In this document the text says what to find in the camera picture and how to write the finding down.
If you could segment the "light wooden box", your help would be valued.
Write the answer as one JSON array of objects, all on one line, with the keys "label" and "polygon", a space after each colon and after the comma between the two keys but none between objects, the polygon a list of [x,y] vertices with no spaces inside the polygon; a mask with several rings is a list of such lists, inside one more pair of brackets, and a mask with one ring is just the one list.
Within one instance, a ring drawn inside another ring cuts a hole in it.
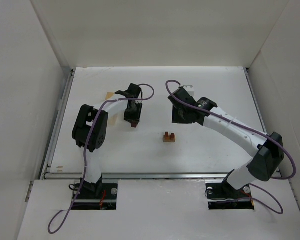
[{"label": "light wooden box", "polygon": [[108,125],[115,126],[118,118],[118,110],[117,110],[117,103],[118,103],[119,96],[114,92],[107,92],[105,96],[105,101],[107,104],[105,105],[104,109],[108,113]]}]

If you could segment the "light tan wood block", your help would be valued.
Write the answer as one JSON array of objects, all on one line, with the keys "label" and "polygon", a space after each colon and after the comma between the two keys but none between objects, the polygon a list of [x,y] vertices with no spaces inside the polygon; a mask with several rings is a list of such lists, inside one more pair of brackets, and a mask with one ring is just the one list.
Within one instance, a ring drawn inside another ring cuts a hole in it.
[{"label": "light tan wood block", "polygon": [[175,140],[170,140],[170,135],[169,135],[169,139],[165,139],[165,135],[163,136],[163,142],[164,143],[175,143],[176,142],[176,136],[175,136]]}]

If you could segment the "dark brown wood block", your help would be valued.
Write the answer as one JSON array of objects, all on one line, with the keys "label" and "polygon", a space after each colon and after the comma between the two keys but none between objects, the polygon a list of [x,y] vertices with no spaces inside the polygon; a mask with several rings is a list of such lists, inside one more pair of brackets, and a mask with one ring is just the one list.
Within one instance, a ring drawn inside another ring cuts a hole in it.
[{"label": "dark brown wood block", "polygon": [[137,128],[138,123],[133,121],[133,122],[130,123],[130,125],[131,125],[132,128]]}]

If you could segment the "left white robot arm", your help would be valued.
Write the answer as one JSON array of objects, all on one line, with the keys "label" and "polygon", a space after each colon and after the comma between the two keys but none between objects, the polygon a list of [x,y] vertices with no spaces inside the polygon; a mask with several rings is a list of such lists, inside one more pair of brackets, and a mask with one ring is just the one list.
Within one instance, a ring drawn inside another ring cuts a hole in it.
[{"label": "left white robot arm", "polygon": [[81,106],[72,130],[72,139],[83,148],[84,169],[80,184],[81,197],[98,197],[103,190],[102,171],[97,160],[91,157],[106,140],[108,120],[124,112],[124,121],[136,128],[142,112],[143,91],[140,85],[131,83],[127,90],[119,90],[112,97],[97,106]]}]

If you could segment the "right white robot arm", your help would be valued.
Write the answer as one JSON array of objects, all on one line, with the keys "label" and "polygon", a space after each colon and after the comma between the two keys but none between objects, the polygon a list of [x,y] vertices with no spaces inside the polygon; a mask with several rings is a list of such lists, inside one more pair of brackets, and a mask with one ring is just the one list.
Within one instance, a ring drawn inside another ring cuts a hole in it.
[{"label": "right white robot arm", "polygon": [[255,180],[267,182],[284,159],[282,136],[249,131],[214,101],[202,97],[195,100],[185,87],[179,87],[168,99],[173,105],[172,121],[177,124],[197,123],[231,140],[251,157],[243,166],[230,171],[214,188],[219,198],[238,199],[243,188]]}]

